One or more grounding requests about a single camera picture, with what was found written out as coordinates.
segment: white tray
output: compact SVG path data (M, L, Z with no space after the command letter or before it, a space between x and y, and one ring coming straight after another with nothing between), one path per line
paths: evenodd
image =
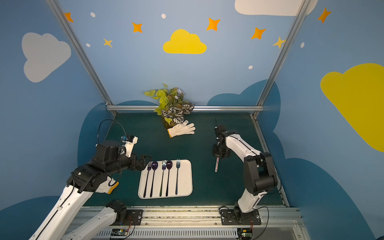
M158 163L158 167L156 171L153 171L152 169L149 171L147 191L146 191L145 198L143 197L143 195L144 195L148 170L144 169L143 171L141 171L139 191L138 191L139 198L141 199L165 198L166 191L167 191L168 173L169 173L169 186L168 186L167 197L183 197L183 196L188 196L192 193L191 162L186 159L180 160L179 179L177 182L177 195L176 195L175 191L176 191L177 168L176 168L176 160L172 160L172 168L170 169L170 171L168 171L168 169L165 169L164 171L163 190L162 190L162 195L160 197L161 178L163 174L162 161L158 161L157 163ZM152 197L150 197L153 173L155 173L155 177L153 182L153 193L152 193Z

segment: artificial plant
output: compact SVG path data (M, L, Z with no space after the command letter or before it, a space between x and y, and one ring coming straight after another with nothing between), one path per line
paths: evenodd
M163 116L170 127L184 122L184 114L190 114L195 105L184 100L184 93L180 88L150 90L144 95L150 96L159 101L159 106L154 110L158 115Z

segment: aluminum frame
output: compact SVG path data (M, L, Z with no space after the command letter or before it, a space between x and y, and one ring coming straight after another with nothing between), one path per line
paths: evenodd
M268 147L267 147L266 142L265 142L265 139L264 139L264 136L263 136L263 133L262 133L262 130L260 128L260 125L259 125L258 121L253 118L252 114L250 115L250 117L251 117L253 125L255 127L255 131L256 131L257 137L258 137L258 139L260 141L260 144L261 144L261 146L263 148L263 152L269 152ZM290 207L289 202L288 202L288 198L287 198L287 196L285 194L283 186L281 186L280 195L281 195L281 198L283 199L284 205L287 206L287 207Z
M279 52L279 55L278 55L276 62L275 62L275 65L273 66L271 74L269 75L267 82L265 83L265 86L263 88L263 91L260 94L260 97L257 101L256 106L263 106L263 104L264 104L264 102L268 96L268 93L271 90L277 75L279 74L281 66L283 65L285 58L287 57L288 52L291 49L291 46L292 46L300 28L301 28L301 25L304 22L304 19L306 17L307 8L308 8L308 5L310 2L311 2L311 0L303 0L303 2L301 3L299 11L297 12L295 19L293 20L293 23L292 23L291 28L288 32L288 35L285 38L284 45ZM254 118L257 117L258 113L259 112L256 112L256 111L253 113Z
M93 68L91 61L89 60L87 54L85 53L79 39L76 36L76 33L72 29L71 25L67 21L64 15L64 11L61 8L57 0L45 0L54 14L55 18L59 22L61 28L63 29L65 35L68 37L69 42L72 44L73 49L79 56L81 62L83 63L85 69L87 70L89 76L91 77L93 83L95 84L97 90L99 91L101 97L107 105L113 105L111 98L109 97L107 90L105 89L103 83L101 82L96 70ZM113 116L116 116L116 111L111 111Z
M153 232L164 231L212 231L216 233L208 234L210 238L222 238L221 232L235 231L236 228L249 228L250 225L221 225L221 219L218 209L220 206L165 206L165 207L128 207L127 209L142 209L143 215L141 225L136 227L135 231L145 232L145 234L137 234L133 238L157 238L152 237ZM269 205L269 219L268 228L291 227L297 239L310 240L305 223L301 217L300 210L294 207L284 207L280 205ZM82 207L71 225L68 227L67 232L76 229L83 223L97 215L103 207ZM261 216L261 225L254 225L254 228L264 228L268 211L266 208L259 209ZM111 226L100 231L95 236L95 239L109 239L110 231L112 228L128 228L128 226ZM194 234L177 236L180 238L191 238Z
M108 111L153 111L157 105L107 105ZM263 106L195 106L194 111L262 111Z

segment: spoon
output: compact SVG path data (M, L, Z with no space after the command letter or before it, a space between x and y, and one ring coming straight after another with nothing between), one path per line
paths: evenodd
M151 170L151 166L152 166L152 162L149 162L149 163L148 163L148 167L147 167L147 170L148 170L147 181L145 182L145 190L144 190L144 195L143 195L143 197L145 197L145 195L146 195L146 193L147 193L148 175L149 175L149 171Z
M168 185L169 185L169 171L172 168L172 161L167 161L167 169L168 169L168 182L167 182L167 191L166 191L166 197L168 196Z
M153 169L153 177L152 177L152 187L151 187L151 193L150 197L152 197L152 192L153 192L153 180L155 179L155 170L157 169L157 161L152 163L152 169Z

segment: yellow star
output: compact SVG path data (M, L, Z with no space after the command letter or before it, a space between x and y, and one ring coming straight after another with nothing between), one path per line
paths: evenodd
M134 33L137 32L137 31L139 31L139 32L142 33L142 31L141 31L141 25L142 25L142 23L140 23L140 24L132 23L132 24L133 24L133 32L134 32Z
M218 22L220 22L220 19L219 20L212 20L211 18L209 18L209 25L208 25L207 31L211 30L211 29L217 31Z
M255 34L251 37L251 39L254 39L254 38L261 39L261 38L262 38L262 34L263 34L263 32L264 32L265 30L266 30L266 29L262 29L262 30L260 30L260 29L256 28L256 29L255 29Z
M329 14L331 14L331 12L327 12L327 8L324 8L322 15L317 20L321 20L321 22L324 23Z
M281 48L281 45L283 44L283 42L285 42L285 40L281 40L279 37L279 40L277 41L277 43L273 44L272 46L279 46L279 48Z
M107 40L105 40L105 38L104 38L104 41L105 41L104 45L108 45L108 46L112 47L112 46L111 46L111 42L112 42L113 40L111 40L111 41L107 41Z
M71 13L65 13L65 17L68 19L68 21L73 22L71 19Z

